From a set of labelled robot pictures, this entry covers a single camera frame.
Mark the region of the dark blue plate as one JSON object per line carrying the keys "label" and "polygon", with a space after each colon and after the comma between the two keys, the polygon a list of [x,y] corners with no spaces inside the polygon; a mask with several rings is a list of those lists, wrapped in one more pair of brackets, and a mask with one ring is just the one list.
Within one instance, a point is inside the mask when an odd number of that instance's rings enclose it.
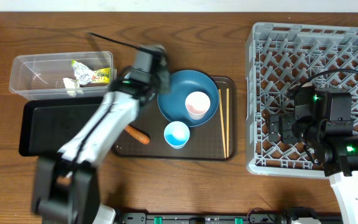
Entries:
{"label": "dark blue plate", "polygon": [[[195,91],[205,93],[211,100],[211,106],[205,116],[199,120],[192,119],[187,112],[185,100]],[[163,116],[173,122],[181,121],[188,127],[207,123],[219,106],[218,88],[211,77],[196,70],[181,70],[171,76],[171,89],[168,94],[158,94],[158,107]]]}

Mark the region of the pink paper cup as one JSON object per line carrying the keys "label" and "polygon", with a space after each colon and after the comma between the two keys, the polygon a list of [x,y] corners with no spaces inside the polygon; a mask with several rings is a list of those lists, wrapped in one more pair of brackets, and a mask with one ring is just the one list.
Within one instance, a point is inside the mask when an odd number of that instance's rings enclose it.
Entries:
{"label": "pink paper cup", "polygon": [[211,106],[209,96],[201,91],[190,93],[185,100],[185,108],[191,119],[200,120]]}

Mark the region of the light blue small cup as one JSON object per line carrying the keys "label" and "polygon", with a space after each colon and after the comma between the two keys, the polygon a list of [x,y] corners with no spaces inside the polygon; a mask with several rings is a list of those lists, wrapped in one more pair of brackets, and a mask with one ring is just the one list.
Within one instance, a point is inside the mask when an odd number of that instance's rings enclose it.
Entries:
{"label": "light blue small cup", "polygon": [[185,123],[174,121],[165,127],[163,136],[172,148],[181,149],[190,138],[190,130]]}

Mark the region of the yellow snack wrapper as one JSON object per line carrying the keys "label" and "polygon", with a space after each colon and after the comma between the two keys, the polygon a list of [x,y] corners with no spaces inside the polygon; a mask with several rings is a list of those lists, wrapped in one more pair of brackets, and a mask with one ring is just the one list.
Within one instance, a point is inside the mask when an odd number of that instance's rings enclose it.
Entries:
{"label": "yellow snack wrapper", "polygon": [[71,67],[74,71],[76,82],[79,85],[110,83],[110,77],[111,77],[110,68],[91,70],[85,64],[81,62],[77,62],[76,60],[71,61]]}

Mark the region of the white tissue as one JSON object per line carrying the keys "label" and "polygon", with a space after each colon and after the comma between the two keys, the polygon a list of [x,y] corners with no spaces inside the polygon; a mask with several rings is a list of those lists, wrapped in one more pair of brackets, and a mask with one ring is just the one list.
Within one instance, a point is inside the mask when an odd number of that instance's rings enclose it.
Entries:
{"label": "white tissue", "polygon": [[70,97],[75,97],[77,94],[83,94],[83,90],[77,80],[71,78],[63,78],[63,84]]}

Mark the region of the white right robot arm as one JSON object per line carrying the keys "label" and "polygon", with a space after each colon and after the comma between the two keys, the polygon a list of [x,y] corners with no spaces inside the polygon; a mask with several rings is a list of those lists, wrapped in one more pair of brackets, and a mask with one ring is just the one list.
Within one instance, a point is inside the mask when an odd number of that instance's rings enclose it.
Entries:
{"label": "white right robot arm", "polygon": [[322,166],[338,201],[344,223],[358,223],[358,136],[353,133],[351,94],[342,88],[315,88],[309,77],[289,90],[292,113],[272,114],[268,139],[284,144],[303,143],[311,162]]}

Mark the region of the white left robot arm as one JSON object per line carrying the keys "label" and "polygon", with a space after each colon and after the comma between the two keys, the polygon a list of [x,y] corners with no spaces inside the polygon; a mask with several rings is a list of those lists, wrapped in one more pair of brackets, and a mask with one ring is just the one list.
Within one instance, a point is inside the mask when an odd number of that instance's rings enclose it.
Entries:
{"label": "white left robot arm", "polygon": [[100,201],[98,167],[153,93],[168,93],[165,47],[140,45],[128,78],[117,78],[78,134],[51,156],[37,159],[32,212],[43,223],[113,223],[115,209]]}

